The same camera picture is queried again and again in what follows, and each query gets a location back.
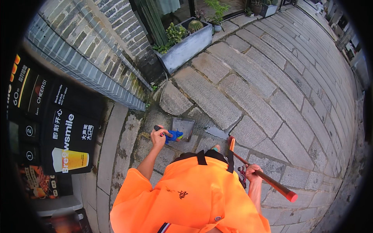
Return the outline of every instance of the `broom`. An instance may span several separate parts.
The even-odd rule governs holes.
[[[233,152],[234,144],[235,143],[236,143],[236,139],[233,136],[229,136],[229,138],[228,138],[229,150],[232,151],[232,152]],[[246,160],[244,160],[243,158],[241,158],[240,156],[238,156],[236,153],[233,152],[233,154],[234,154],[234,156],[236,156],[236,158],[238,158],[244,164],[251,165]],[[290,202],[295,202],[297,200],[298,194],[296,194],[295,192],[289,190],[288,188],[286,188],[285,186],[283,186],[279,182],[275,181],[271,177],[269,177],[266,174],[264,174],[263,172],[256,170],[254,172],[254,174],[260,176],[268,184],[270,184],[272,187],[274,187],[275,190],[277,190],[284,197],[286,197],[286,199],[289,200]]]

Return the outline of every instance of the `orange shirt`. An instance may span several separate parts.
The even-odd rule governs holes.
[[[228,232],[270,232],[268,220],[260,215],[228,165],[205,157],[173,162],[153,189],[137,170],[128,170],[115,199],[110,222],[115,233],[203,233],[217,227]]]

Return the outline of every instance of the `person's arm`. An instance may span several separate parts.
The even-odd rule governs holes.
[[[261,214],[260,199],[261,199],[261,183],[262,178],[254,174],[256,170],[263,171],[258,165],[246,165],[246,178],[249,180],[249,197],[254,203],[258,213]]]
[[[166,129],[160,129],[158,131],[155,131],[153,129],[150,134],[153,147],[150,149],[149,154],[137,167],[137,170],[148,180],[150,180],[151,174],[153,173],[154,163],[156,161],[157,155],[163,148],[166,141],[166,136],[160,136],[162,133],[168,133],[168,131]]]

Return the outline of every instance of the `sandal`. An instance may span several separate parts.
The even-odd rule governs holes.
[[[211,149],[215,150],[216,152],[220,153],[220,145],[219,144],[216,144],[215,146],[213,146]]]

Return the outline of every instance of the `flower pot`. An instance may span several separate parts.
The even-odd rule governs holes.
[[[251,10],[253,11],[254,15],[259,15],[261,12],[262,7],[261,6],[251,6]]]
[[[263,17],[268,17],[276,13],[277,5],[265,5],[263,4],[260,15]]]
[[[215,33],[218,33],[221,30],[222,30],[222,26],[220,26],[220,25],[214,25],[214,31],[215,31]]]
[[[178,25],[188,28],[190,21],[195,19],[191,17]],[[168,74],[172,74],[190,58],[204,50],[212,43],[212,25],[202,21],[203,28],[185,37],[181,42],[172,46],[165,54],[160,54],[154,50],[162,66]]]

